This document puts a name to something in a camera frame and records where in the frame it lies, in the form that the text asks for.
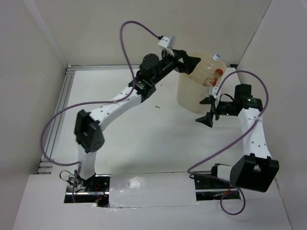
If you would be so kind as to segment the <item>clear bottle blue-white cap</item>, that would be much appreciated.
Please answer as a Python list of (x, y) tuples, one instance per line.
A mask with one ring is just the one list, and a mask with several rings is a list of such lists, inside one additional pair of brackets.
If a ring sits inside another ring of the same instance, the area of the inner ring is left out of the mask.
[(202, 80), (202, 82), (205, 82), (216, 69), (222, 69), (225, 72), (220, 55), (215, 54), (212, 56), (203, 52), (194, 52), (192, 55), (201, 58), (193, 74), (195, 74), (199, 80)]

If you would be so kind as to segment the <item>red cap labelled bottle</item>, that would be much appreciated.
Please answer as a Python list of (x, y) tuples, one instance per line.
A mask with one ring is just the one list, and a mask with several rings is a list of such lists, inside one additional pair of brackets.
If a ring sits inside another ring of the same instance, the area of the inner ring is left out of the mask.
[(214, 73), (205, 80), (204, 86), (205, 87), (216, 86), (216, 84), (218, 83), (219, 79), (222, 77), (223, 74), (224, 71), (222, 69), (216, 69)]

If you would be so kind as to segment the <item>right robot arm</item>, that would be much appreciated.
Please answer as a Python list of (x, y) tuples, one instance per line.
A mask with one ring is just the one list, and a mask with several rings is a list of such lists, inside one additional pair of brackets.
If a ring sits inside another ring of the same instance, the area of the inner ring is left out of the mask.
[(264, 193), (279, 170), (279, 162), (272, 159), (266, 144), (262, 101), (252, 96), (251, 85), (248, 84), (237, 85), (229, 101), (222, 101), (217, 91), (217, 87), (209, 89), (208, 96), (200, 103), (211, 105), (210, 111), (196, 121), (212, 127), (213, 120), (218, 120), (222, 115), (236, 116), (245, 136), (243, 156), (233, 166), (215, 164), (211, 168), (209, 182), (211, 186), (219, 188), (229, 181), (233, 186)]

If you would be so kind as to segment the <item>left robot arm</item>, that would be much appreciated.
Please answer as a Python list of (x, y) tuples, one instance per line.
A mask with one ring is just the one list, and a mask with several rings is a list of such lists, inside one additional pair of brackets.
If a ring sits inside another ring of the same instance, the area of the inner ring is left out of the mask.
[(81, 168), (75, 171), (75, 176), (82, 190), (90, 191), (94, 187), (96, 153), (105, 142), (103, 131), (106, 127), (127, 110), (147, 100), (155, 92), (156, 84), (171, 71), (191, 74), (200, 61), (201, 58), (191, 57), (184, 50), (174, 50), (172, 55), (164, 50), (161, 58), (148, 54), (143, 58), (135, 80), (111, 103), (90, 112), (80, 110), (77, 113), (74, 134)]

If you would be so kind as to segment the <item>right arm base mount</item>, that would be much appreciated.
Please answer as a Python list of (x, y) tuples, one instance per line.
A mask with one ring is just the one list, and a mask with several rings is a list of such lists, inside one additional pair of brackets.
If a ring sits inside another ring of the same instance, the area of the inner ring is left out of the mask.
[(194, 181), (197, 201), (220, 200), (228, 193), (230, 194), (224, 199), (240, 199), (239, 192), (228, 183), (192, 174), (189, 175), (189, 178)]

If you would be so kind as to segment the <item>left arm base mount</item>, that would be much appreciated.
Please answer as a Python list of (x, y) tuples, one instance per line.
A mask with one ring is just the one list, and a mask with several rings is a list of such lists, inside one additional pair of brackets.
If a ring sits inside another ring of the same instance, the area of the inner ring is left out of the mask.
[(109, 207), (110, 175), (97, 174), (87, 186), (78, 180), (73, 182), (74, 175), (67, 170), (62, 170), (59, 178), (66, 182), (64, 203), (95, 203), (97, 207)]

